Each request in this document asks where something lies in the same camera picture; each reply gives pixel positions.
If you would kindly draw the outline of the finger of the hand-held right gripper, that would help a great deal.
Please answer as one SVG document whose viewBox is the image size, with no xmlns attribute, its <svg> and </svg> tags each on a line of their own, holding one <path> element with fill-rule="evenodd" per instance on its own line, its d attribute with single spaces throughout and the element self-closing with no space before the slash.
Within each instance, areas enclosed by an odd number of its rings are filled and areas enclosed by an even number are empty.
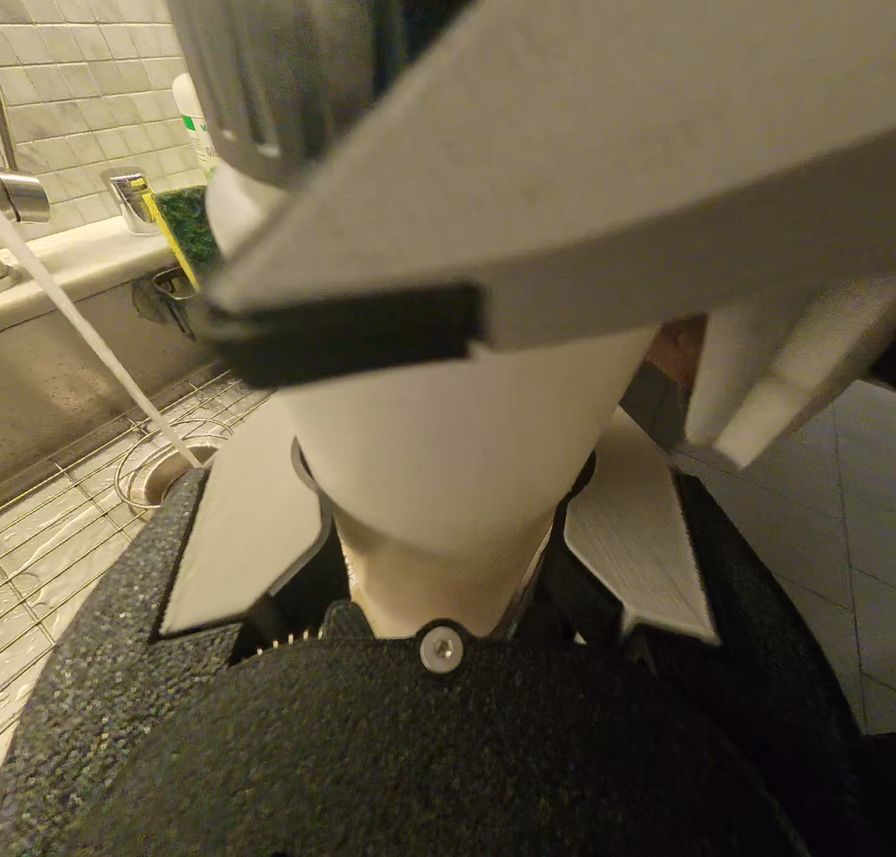
<svg viewBox="0 0 896 857">
<path fill-rule="evenodd" d="M 284 387 L 711 317 L 739 464 L 894 342 L 894 0 L 474 0 L 210 280 Z"/>
</svg>

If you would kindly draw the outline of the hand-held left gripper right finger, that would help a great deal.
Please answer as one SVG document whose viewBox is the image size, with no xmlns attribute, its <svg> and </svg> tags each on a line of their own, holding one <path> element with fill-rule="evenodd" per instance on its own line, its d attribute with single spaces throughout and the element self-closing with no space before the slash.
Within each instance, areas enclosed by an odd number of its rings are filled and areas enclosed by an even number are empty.
<svg viewBox="0 0 896 857">
<path fill-rule="evenodd" d="M 620 407 L 568 504 L 564 540 L 621 602 L 622 638 L 651 627 L 721 645 L 666 454 Z"/>
</svg>

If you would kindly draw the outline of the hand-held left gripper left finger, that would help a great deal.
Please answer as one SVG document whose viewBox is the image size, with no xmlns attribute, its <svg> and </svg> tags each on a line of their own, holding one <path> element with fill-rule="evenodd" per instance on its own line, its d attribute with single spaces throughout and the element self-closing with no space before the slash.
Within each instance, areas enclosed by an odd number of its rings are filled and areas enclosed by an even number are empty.
<svg viewBox="0 0 896 857">
<path fill-rule="evenodd" d="M 286 633 L 275 596 L 325 545 L 330 502 L 303 464 L 286 398 L 272 395 L 218 449 L 159 633 L 250 621 Z"/>
</svg>

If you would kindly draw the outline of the white plastic squeeze bottle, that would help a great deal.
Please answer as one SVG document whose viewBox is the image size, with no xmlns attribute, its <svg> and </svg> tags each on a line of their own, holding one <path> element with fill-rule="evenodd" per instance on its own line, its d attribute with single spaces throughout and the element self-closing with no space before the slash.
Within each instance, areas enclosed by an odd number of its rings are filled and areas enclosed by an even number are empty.
<svg viewBox="0 0 896 857">
<path fill-rule="evenodd" d="M 210 177 L 209 339 L 283 406 L 381 636 L 498 627 L 656 330 L 568 320 L 616 301 L 563 257 L 639 221 L 628 182 L 536 184 L 507 213 L 419 176 Z"/>
</svg>

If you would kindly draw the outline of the black bottle cap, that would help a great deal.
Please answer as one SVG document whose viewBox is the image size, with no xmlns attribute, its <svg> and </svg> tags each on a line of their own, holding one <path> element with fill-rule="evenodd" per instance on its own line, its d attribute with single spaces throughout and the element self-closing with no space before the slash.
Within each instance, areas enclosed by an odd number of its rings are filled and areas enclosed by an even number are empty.
<svg viewBox="0 0 896 857">
<path fill-rule="evenodd" d="M 166 0 L 218 156 L 284 189 L 409 64 L 400 0 Z"/>
</svg>

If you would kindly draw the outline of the sink drain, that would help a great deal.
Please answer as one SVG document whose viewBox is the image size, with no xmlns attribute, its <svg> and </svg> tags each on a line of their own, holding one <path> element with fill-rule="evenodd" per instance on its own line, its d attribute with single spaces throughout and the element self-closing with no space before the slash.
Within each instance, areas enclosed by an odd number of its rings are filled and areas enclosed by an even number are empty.
<svg viewBox="0 0 896 857">
<path fill-rule="evenodd" d="M 234 428 L 225 421 L 193 416 L 169 425 L 195 460 L 191 464 L 163 433 L 149 432 L 129 448 L 116 465 L 113 488 L 139 520 L 149 520 L 187 473 L 206 470 L 230 440 Z"/>
</svg>

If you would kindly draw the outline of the stainless steel sink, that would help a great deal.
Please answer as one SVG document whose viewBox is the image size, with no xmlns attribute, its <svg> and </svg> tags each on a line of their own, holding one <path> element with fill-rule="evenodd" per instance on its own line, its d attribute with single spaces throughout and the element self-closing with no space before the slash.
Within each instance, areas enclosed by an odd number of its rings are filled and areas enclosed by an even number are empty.
<svg viewBox="0 0 896 857">
<path fill-rule="evenodd" d="M 132 281 L 79 301 L 78 310 L 167 422 L 207 416 L 235 433 L 269 395 L 175 325 L 140 317 Z M 1 373 L 1 513 L 2 497 L 17 495 L 52 455 L 131 410 L 146 415 L 56 310 L 2 330 Z"/>
</svg>

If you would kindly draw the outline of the running water stream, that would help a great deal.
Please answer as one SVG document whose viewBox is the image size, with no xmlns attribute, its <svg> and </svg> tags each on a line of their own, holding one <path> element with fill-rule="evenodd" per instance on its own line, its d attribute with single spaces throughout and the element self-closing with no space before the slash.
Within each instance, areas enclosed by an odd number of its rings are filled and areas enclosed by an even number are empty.
<svg viewBox="0 0 896 857">
<path fill-rule="evenodd" d="M 25 269 L 31 279 L 49 297 L 55 308 L 73 325 L 75 331 L 84 339 L 87 346 L 122 388 L 128 392 L 138 408 L 146 413 L 150 421 L 155 423 L 159 432 L 168 443 L 175 448 L 176 452 L 185 459 L 190 467 L 195 469 L 202 468 L 203 464 L 188 448 L 185 441 L 176 434 L 174 427 L 162 417 L 161 412 L 156 409 L 151 399 L 140 389 L 126 367 L 112 352 L 93 325 L 77 310 L 75 303 L 54 279 L 39 257 L 18 234 L 14 224 L 8 221 L 5 216 L 1 218 L 1 241 L 2 247 L 9 250 L 19 265 Z"/>
</svg>

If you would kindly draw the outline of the green and yellow sponge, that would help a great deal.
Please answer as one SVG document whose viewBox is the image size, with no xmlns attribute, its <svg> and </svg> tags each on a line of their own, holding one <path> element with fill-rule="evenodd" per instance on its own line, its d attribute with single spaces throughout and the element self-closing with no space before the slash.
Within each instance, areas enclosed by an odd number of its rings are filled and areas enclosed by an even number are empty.
<svg viewBox="0 0 896 857">
<path fill-rule="evenodd" d="M 201 291 L 222 263 L 218 242 L 206 213 L 202 184 L 163 192 L 146 190 L 141 200 L 196 291 Z"/>
</svg>

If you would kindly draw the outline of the chrome countertop button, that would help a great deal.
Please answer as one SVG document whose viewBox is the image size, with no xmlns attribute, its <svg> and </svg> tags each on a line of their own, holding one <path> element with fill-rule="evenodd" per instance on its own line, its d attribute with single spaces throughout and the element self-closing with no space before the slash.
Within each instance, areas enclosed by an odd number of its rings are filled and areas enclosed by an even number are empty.
<svg viewBox="0 0 896 857">
<path fill-rule="evenodd" d="M 100 172 L 100 179 L 117 202 L 119 212 L 130 233 L 152 236 L 160 233 L 145 195 L 150 184 L 144 173 L 133 166 L 116 165 Z"/>
</svg>

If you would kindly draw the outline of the dish soap pump bottle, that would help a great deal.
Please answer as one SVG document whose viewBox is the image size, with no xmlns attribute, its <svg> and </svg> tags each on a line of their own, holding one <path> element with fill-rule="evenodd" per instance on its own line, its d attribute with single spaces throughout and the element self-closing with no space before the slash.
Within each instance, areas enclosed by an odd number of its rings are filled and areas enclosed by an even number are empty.
<svg viewBox="0 0 896 857">
<path fill-rule="evenodd" d="M 189 73 L 185 72 L 175 77 L 172 93 L 203 175 L 205 179 L 210 179 L 218 165 L 218 155 L 211 140 L 205 112 Z"/>
</svg>

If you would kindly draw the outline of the stainless pull-down faucet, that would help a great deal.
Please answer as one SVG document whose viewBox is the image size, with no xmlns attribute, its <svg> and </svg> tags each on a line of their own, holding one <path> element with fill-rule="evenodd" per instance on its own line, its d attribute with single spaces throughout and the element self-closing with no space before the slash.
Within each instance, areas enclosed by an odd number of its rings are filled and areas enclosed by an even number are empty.
<svg viewBox="0 0 896 857">
<path fill-rule="evenodd" d="M 50 219 L 45 188 L 37 177 L 18 169 L 4 99 L 1 99 L 1 213 L 13 224 L 45 224 Z"/>
</svg>

